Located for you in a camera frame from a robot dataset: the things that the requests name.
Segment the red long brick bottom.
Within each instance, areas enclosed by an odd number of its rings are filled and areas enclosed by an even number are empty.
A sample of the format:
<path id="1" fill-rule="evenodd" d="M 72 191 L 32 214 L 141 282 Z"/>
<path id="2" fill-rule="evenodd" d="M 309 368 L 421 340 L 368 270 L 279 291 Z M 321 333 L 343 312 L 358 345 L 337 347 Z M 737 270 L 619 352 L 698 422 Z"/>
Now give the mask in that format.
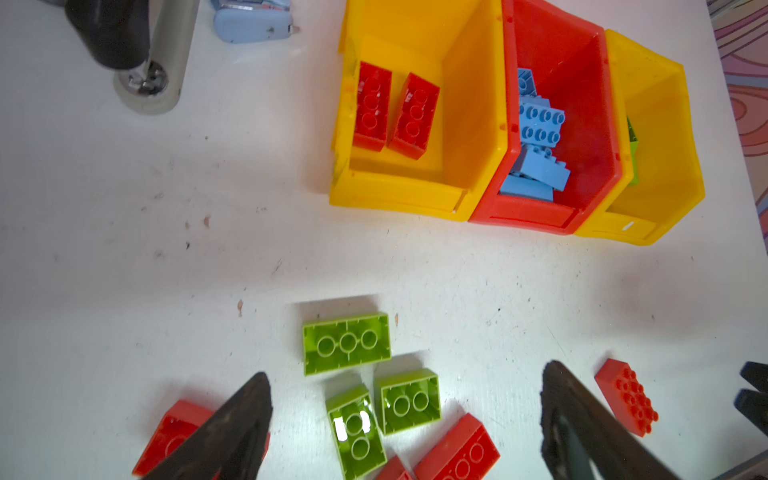
<path id="1" fill-rule="evenodd" d="M 375 480 L 413 480 L 414 477 L 398 456 L 390 459 Z"/>

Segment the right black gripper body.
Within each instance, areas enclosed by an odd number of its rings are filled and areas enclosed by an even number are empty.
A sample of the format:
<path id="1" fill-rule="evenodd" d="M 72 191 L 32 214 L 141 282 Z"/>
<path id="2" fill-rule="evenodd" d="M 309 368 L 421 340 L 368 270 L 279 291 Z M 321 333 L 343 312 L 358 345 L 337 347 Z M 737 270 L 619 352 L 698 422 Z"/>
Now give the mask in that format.
<path id="1" fill-rule="evenodd" d="M 735 408 L 765 436 L 767 428 L 767 371 L 763 363 L 747 361 L 740 371 L 752 389 L 742 389 L 734 400 Z"/>

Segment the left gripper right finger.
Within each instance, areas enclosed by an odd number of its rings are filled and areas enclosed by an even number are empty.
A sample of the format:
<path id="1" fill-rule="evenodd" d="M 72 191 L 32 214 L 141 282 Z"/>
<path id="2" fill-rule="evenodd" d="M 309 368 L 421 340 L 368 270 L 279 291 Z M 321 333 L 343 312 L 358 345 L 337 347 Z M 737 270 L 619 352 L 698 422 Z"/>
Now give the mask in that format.
<path id="1" fill-rule="evenodd" d="M 541 391 L 542 458 L 554 479 L 674 479 L 557 360 L 546 364 Z"/>

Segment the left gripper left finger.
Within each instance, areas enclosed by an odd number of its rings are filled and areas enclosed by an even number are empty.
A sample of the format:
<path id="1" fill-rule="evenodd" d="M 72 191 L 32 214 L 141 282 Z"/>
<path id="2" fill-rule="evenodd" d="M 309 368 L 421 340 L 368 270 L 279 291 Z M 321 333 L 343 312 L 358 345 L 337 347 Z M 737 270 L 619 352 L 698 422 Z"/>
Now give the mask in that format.
<path id="1" fill-rule="evenodd" d="M 255 479 L 273 414 L 271 386 L 258 372 L 147 479 Z"/>

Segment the red studded brick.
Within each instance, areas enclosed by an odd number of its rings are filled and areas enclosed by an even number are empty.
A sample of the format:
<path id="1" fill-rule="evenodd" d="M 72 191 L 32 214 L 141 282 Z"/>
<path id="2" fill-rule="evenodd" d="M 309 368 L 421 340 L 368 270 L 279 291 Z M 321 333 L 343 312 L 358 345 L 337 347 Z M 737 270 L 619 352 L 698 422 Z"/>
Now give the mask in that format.
<path id="1" fill-rule="evenodd" d="M 628 363 L 608 358 L 595 375 L 595 381 L 622 426 L 639 437 L 652 432 L 659 414 Z"/>

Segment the green long brick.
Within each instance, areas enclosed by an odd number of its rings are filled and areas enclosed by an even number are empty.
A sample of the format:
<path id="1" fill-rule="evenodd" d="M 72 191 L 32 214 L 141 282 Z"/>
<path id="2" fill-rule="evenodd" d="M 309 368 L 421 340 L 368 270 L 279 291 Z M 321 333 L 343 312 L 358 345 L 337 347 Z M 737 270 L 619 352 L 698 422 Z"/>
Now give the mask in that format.
<path id="1" fill-rule="evenodd" d="M 380 363 L 392 358 L 389 316 L 372 313 L 302 326 L 305 376 Z"/>

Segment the green brick square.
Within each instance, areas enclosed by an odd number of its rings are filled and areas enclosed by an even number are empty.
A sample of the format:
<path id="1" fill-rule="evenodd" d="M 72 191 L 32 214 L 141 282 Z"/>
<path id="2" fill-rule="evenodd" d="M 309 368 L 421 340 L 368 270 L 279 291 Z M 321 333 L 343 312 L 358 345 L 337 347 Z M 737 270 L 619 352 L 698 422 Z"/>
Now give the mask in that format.
<path id="1" fill-rule="evenodd" d="M 384 436 L 442 419 L 439 377 L 432 370 L 381 377 L 374 385 L 378 426 Z"/>

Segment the blue brick bottom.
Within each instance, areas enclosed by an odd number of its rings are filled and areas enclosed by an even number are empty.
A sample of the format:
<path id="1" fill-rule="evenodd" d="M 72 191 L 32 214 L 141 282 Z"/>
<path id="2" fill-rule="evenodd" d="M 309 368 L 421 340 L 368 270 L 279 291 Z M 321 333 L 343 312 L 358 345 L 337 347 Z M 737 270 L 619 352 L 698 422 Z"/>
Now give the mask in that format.
<path id="1" fill-rule="evenodd" d="M 546 148 L 524 144 L 511 168 L 511 174 L 541 182 L 562 192 L 571 172 L 564 162 L 557 160 Z"/>

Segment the blue brick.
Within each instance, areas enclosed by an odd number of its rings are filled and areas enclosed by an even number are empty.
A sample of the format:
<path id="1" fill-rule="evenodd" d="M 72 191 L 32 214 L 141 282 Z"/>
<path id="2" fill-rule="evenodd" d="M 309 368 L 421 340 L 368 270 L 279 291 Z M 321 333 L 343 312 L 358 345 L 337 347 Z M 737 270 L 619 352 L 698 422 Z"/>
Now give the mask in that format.
<path id="1" fill-rule="evenodd" d="M 522 97 L 536 97 L 537 89 L 533 72 L 530 69 L 518 68 L 518 93 Z"/>
<path id="2" fill-rule="evenodd" d="M 511 168 L 511 174 L 541 182 L 562 192 L 571 172 L 564 162 L 557 160 L 546 148 L 524 144 Z"/>
<path id="3" fill-rule="evenodd" d="M 519 98 L 520 139 L 523 144 L 555 148 L 566 121 L 563 110 L 552 108 L 542 97 Z"/>
<path id="4" fill-rule="evenodd" d="M 504 180 L 500 190 L 500 195 L 512 196 L 544 202 L 552 202 L 554 198 L 554 189 L 535 179 L 508 175 Z"/>

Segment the red long brick diagonal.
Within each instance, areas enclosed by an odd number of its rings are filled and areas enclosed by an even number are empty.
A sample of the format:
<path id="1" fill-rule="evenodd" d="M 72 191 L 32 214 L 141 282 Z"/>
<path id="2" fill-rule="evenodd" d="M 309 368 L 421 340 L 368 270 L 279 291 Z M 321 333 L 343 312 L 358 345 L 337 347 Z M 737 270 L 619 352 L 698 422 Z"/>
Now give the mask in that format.
<path id="1" fill-rule="evenodd" d="M 414 467 L 414 474 L 419 480 L 480 480 L 499 459 L 483 423 L 467 413 Z"/>

